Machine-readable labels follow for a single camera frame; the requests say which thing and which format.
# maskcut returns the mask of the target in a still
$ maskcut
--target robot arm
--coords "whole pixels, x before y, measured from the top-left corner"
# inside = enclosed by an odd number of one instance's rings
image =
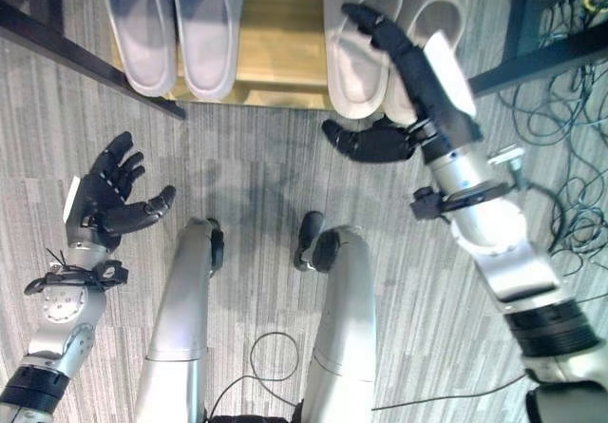
[[[378,12],[353,4],[343,11],[371,36],[373,46],[389,54],[418,120],[406,129],[383,120],[358,133],[327,121],[323,129],[330,142],[359,162],[405,160],[421,147],[439,190],[418,190],[414,215],[435,219],[453,214],[454,239],[474,258],[522,349],[528,376],[540,384],[526,402],[531,421],[605,421],[606,342],[596,336],[546,254],[527,237],[522,211],[504,197],[508,185],[494,180],[473,122],[472,95],[443,36],[433,35],[422,51]],[[372,139],[372,132],[381,138]],[[405,158],[395,158],[394,143]],[[386,145],[393,148],[383,152]]]
[[[52,421],[67,383],[93,347],[105,290],[126,283],[128,271],[110,254],[122,234],[158,221],[175,198],[175,188],[167,186],[149,202],[125,205],[133,182],[144,172],[138,166],[141,152],[121,164],[132,146],[130,133],[118,136],[70,187],[64,211],[67,254],[26,288],[26,295],[44,297],[40,327],[0,394],[0,423]]]

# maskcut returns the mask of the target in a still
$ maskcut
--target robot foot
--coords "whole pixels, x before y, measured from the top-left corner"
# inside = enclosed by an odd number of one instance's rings
[[[294,266],[299,271],[314,270],[312,252],[316,239],[325,226],[325,216],[318,211],[307,212],[300,224],[297,235],[297,248],[294,255]]]

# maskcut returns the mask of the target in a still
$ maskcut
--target robot finger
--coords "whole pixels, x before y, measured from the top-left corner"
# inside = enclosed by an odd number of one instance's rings
[[[95,163],[91,166],[91,173],[105,174],[108,176],[115,167],[124,158],[124,154],[133,147],[133,138],[131,133],[126,131],[120,134],[107,145],[104,151],[97,157]]]

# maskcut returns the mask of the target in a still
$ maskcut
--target black table leg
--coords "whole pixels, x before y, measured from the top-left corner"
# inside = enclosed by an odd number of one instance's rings
[[[185,119],[185,111],[164,98],[144,97],[129,85],[122,71],[65,38],[54,28],[42,24],[0,0],[0,36],[19,46],[42,54],[52,61],[78,71],[146,105]]]

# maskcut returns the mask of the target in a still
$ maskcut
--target black metal frame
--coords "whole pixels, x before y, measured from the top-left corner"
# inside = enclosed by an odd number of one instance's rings
[[[63,35],[62,0],[27,0],[31,15],[0,0],[0,36],[33,50],[52,61],[78,71],[106,86],[168,113],[185,119],[185,111],[173,101],[149,98],[136,92],[122,71]]]
[[[502,63],[468,80],[476,97],[608,56],[608,24],[538,49],[542,12],[560,1],[511,0]]]

